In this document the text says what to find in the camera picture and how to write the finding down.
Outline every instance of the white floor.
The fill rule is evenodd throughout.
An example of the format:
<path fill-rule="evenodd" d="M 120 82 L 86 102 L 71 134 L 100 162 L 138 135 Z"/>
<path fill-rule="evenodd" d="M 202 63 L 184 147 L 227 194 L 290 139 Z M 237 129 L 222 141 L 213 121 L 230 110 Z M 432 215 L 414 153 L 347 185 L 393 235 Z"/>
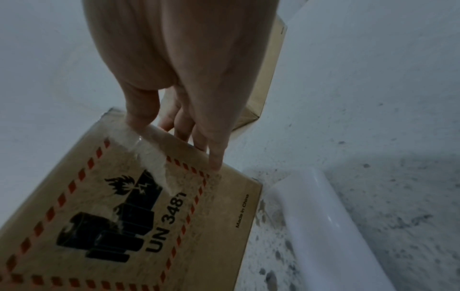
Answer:
<path fill-rule="evenodd" d="M 79 1 L 2 1 L 0 11 L 3 224 L 124 103 Z M 265 188 L 319 167 L 398 290 L 458 290 L 460 4 L 309 0 L 285 11 L 264 112 L 235 134 L 225 162 Z M 282 215 L 265 199 L 237 282 L 254 289 L 302 289 Z"/>

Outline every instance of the hand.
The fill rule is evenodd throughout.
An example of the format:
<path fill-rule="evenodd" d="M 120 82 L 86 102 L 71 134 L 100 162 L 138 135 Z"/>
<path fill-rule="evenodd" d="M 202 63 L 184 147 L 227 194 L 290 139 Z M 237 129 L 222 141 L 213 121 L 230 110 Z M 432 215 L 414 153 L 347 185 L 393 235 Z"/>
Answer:
<path fill-rule="evenodd" d="M 251 94 L 277 0 L 83 0 L 102 59 L 126 99 L 126 122 L 157 116 L 158 90 L 174 90 L 159 126 L 222 165 L 230 133 Z"/>

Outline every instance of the finger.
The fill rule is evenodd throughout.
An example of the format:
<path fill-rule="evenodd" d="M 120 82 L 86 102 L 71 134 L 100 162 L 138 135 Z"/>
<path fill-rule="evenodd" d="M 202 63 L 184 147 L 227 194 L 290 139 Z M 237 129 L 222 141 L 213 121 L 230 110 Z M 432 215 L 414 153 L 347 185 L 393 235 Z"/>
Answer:
<path fill-rule="evenodd" d="M 118 81 L 125 94 L 126 123 L 134 128 L 149 125 L 158 115 L 160 99 L 157 90 L 142 90 Z"/>
<path fill-rule="evenodd" d="M 181 109 L 181 104 L 177 100 L 177 98 L 173 95 L 168 96 L 167 94 L 169 93 L 172 89 L 167 89 L 164 98 L 172 98 L 172 104 L 170 108 L 168 108 L 168 111 L 165 116 L 163 116 L 160 121 L 158 122 L 158 127 L 162 128 L 165 131 L 170 131 L 171 129 L 174 128 L 174 120 L 176 119 L 177 113 Z"/>
<path fill-rule="evenodd" d="M 188 142 L 194 125 L 192 117 L 181 107 L 174 119 L 174 136 Z"/>
<path fill-rule="evenodd" d="M 224 152 L 228 143 L 228 140 L 225 142 L 209 141 L 209 166 L 211 170 L 218 171 L 222 167 Z"/>
<path fill-rule="evenodd" d="M 192 130 L 192 139 L 193 145 L 199 149 L 200 151 L 206 152 L 207 148 L 207 138 L 200 132 L 196 125 L 193 127 Z"/>

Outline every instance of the brown cardboard box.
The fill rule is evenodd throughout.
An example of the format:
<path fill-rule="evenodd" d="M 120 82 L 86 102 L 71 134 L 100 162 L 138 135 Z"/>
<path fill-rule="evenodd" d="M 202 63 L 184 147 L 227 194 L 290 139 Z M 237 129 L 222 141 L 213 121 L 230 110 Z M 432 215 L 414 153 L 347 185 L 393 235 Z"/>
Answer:
<path fill-rule="evenodd" d="M 261 185 L 111 110 L 0 231 L 0 290 L 233 290 Z"/>
<path fill-rule="evenodd" d="M 281 51 L 281 47 L 283 46 L 286 29 L 287 26 L 285 26 L 281 18 L 277 16 L 275 22 L 273 23 L 265 58 L 260 68 L 259 75 L 255 81 L 253 92 L 251 93 L 248 103 L 243 109 L 234 129 L 258 120 L 262 114 L 273 74 L 275 73 L 278 56 Z M 166 93 L 161 101 L 160 116 L 164 116 L 167 112 L 167 108 L 172 106 L 172 97 L 173 95 L 166 90 Z"/>

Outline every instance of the white tube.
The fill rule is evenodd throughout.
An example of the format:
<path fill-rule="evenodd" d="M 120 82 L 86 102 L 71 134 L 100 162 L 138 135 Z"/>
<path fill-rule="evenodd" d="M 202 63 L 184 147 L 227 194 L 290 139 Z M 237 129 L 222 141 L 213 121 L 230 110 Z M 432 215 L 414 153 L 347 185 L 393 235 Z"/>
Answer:
<path fill-rule="evenodd" d="M 394 291 L 324 174 L 307 168 L 269 190 L 309 291 Z"/>

